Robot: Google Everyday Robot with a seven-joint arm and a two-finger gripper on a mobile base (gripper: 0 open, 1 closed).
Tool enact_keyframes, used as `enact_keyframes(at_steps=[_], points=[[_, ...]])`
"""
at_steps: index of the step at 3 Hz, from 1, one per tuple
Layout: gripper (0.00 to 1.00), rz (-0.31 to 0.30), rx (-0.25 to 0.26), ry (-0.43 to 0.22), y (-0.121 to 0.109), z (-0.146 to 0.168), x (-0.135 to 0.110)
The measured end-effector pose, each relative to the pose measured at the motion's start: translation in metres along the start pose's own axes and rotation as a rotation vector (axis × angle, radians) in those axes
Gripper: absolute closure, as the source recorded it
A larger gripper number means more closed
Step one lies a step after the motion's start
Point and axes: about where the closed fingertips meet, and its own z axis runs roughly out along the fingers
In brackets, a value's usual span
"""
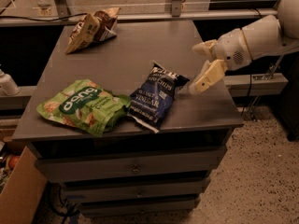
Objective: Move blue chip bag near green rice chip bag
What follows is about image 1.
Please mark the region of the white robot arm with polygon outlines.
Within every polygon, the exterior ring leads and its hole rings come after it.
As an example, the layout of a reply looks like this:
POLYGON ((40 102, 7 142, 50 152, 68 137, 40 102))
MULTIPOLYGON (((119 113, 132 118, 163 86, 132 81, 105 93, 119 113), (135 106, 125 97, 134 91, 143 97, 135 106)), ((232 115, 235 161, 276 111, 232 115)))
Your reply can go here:
POLYGON ((238 70, 265 56, 294 53, 299 50, 299 0, 280 0, 276 16, 265 16, 192 50, 206 56, 206 62, 189 86, 191 94, 206 91, 227 70, 238 70))

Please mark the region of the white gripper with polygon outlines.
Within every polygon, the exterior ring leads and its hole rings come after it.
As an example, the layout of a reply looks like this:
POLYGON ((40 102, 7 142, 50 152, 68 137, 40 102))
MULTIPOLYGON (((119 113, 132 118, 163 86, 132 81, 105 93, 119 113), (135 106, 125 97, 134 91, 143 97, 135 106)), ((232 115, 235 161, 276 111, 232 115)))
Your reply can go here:
POLYGON ((190 84, 191 94, 202 93, 215 85, 225 76, 227 66, 230 71, 234 71, 251 63, 246 38, 241 29, 234 29, 218 40, 198 43, 192 47, 192 50, 206 56, 208 61, 204 63, 200 74, 190 84))

